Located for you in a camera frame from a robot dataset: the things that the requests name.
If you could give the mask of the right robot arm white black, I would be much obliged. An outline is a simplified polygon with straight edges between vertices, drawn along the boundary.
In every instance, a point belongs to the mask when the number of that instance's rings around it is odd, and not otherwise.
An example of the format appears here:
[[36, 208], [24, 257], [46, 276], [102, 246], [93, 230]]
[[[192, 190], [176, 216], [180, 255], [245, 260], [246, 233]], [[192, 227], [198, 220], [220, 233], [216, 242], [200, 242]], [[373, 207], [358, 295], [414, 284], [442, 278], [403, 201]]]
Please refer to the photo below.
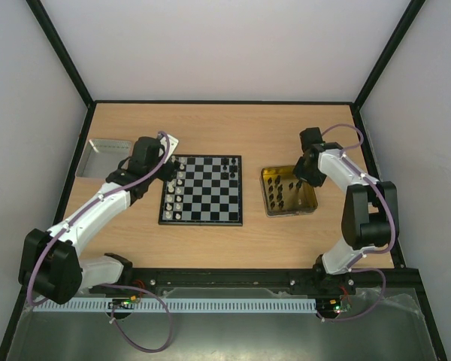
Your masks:
[[345, 284], [344, 275], [369, 254], [388, 253], [399, 234], [397, 188], [356, 165], [347, 155], [351, 147], [323, 140], [318, 127], [300, 133], [303, 155], [293, 174], [312, 187], [332, 180], [345, 195], [341, 238], [313, 265], [313, 287], [323, 295]]

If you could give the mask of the gold tin box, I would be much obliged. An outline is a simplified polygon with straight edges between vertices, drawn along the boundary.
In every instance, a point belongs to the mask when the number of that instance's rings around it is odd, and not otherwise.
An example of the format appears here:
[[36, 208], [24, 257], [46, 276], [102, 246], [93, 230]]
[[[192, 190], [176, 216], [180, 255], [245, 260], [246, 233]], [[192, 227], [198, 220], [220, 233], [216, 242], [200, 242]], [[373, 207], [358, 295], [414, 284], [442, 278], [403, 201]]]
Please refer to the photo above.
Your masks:
[[266, 167], [260, 184], [268, 217], [312, 214], [318, 207], [314, 188], [293, 174], [293, 165]]

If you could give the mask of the silver tin lid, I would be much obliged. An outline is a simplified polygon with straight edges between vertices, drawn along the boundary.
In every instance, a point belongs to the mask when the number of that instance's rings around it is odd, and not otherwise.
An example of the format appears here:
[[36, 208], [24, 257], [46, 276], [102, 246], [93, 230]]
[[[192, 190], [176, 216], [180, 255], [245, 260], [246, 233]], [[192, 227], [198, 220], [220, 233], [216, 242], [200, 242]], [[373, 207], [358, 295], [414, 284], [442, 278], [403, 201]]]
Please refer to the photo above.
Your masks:
[[76, 176], [105, 179], [129, 155], [131, 147], [132, 142], [125, 140], [89, 139], [78, 163]]

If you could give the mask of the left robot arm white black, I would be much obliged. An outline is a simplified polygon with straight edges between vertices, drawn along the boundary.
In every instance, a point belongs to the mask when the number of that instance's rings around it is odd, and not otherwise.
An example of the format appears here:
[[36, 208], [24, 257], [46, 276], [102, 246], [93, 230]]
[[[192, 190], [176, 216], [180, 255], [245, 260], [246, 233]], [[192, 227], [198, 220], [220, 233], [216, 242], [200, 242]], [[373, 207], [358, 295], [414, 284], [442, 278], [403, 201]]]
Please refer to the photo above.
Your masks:
[[172, 179], [177, 167], [171, 157], [178, 144], [166, 132], [140, 137], [131, 156], [119, 163], [89, 201], [49, 229], [27, 234], [18, 281], [32, 307], [47, 300], [63, 305], [80, 290], [120, 280], [126, 259], [114, 254], [84, 261], [79, 257], [115, 216], [143, 198], [154, 180]]

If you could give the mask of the black silver chess board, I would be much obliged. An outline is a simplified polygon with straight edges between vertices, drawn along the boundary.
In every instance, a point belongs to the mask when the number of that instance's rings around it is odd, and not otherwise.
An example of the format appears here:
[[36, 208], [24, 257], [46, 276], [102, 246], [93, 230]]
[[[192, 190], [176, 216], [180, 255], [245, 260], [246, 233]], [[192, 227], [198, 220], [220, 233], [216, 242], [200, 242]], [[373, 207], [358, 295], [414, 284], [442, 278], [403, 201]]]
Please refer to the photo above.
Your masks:
[[[173, 156], [175, 179], [164, 184], [160, 225], [242, 226], [242, 158], [240, 155]], [[180, 203], [180, 211], [175, 205]], [[181, 213], [175, 220], [174, 214]]]

